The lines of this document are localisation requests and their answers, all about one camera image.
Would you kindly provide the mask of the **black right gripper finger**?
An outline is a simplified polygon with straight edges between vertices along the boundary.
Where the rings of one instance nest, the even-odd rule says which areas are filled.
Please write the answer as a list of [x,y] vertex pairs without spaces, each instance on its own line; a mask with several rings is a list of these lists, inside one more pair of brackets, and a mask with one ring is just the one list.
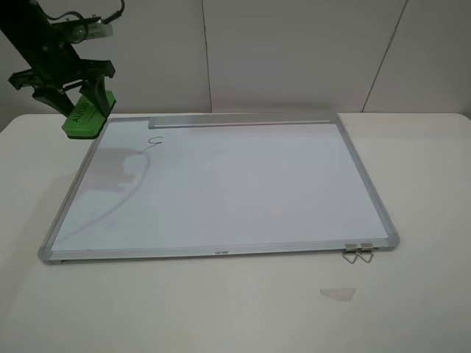
[[79,92],[91,102],[102,116],[110,115],[110,104],[107,100],[104,76],[84,81]]

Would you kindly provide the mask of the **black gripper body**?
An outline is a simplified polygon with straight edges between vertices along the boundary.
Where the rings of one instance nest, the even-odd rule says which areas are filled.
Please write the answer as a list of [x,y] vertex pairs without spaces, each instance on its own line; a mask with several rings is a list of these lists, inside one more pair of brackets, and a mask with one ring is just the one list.
[[61,88],[78,80],[88,81],[101,76],[112,78],[116,72],[109,60],[85,60],[70,43],[56,35],[15,35],[8,40],[29,64],[8,81],[19,90],[23,87]]

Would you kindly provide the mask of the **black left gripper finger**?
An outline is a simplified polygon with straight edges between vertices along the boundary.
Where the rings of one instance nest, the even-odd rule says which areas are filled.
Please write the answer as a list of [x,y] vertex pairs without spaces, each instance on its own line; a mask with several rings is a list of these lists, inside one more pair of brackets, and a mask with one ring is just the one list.
[[74,109],[74,104],[62,88],[35,88],[32,97],[65,117],[68,117]]

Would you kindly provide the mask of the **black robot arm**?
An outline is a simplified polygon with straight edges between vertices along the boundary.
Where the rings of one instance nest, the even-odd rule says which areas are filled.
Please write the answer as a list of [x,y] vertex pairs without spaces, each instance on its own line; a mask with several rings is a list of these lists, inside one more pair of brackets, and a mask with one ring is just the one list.
[[13,44],[30,68],[12,74],[9,83],[17,90],[31,87],[32,97],[64,116],[74,109],[66,92],[79,88],[105,118],[113,104],[107,100],[105,78],[116,72],[109,60],[86,60],[79,57],[73,45],[92,38],[94,24],[107,26],[110,19],[83,17],[69,11],[75,21],[59,21],[45,14],[37,1],[2,1],[1,31]]

